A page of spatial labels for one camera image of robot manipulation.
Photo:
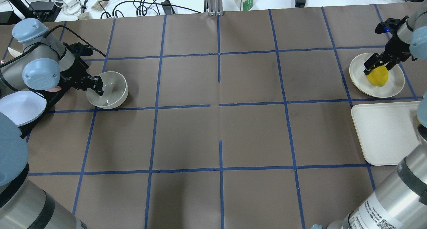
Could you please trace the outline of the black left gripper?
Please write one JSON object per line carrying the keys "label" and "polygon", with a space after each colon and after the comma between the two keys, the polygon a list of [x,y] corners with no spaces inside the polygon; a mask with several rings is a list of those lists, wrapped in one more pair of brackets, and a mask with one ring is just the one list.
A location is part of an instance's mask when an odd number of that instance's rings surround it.
{"label": "black left gripper", "polygon": [[93,89],[99,96],[104,94],[102,78],[100,76],[92,77],[89,73],[89,67],[70,68],[68,73],[70,74],[70,82],[73,88],[78,90]]}

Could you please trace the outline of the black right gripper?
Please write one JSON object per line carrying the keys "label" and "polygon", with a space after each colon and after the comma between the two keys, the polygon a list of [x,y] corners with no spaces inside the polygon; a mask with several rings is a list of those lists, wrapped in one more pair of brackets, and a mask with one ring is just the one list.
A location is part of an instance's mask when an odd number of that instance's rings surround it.
{"label": "black right gripper", "polygon": [[387,70],[391,70],[397,63],[405,62],[411,57],[410,45],[403,42],[398,36],[393,35],[385,45],[381,54],[372,54],[364,63],[364,74],[368,76],[376,68],[386,64]]}

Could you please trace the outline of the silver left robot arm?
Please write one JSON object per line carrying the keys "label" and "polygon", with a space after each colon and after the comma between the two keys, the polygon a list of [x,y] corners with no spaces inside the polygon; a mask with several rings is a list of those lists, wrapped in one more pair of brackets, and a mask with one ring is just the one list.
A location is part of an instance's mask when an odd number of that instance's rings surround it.
{"label": "silver left robot arm", "polygon": [[[26,18],[12,29],[23,45],[20,56],[1,64],[1,98],[14,92],[57,91],[61,98],[73,87],[102,96],[103,82],[87,73],[81,54],[94,48],[86,42],[61,43],[36,18]],[[88,225],[29,180],[28,146],[11,119],[1,113],[1,228],[87,229]]]}

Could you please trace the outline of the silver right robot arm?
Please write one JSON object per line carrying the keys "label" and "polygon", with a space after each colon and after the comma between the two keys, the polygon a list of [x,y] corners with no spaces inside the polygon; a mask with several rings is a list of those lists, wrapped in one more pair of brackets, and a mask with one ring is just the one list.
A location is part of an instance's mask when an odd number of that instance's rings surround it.
{"label": "silver right robot arm", "polygon": [[[373,86],[384,86],[388,72],[407,59],[426,59],[426,1],[412,16],[380,22],[375,33],[390,32],[383,53],[374,53],[363,64],[351,62]],[[405,156],[392,173],[359,207],[328,229],[425,229],[426,143]]]}

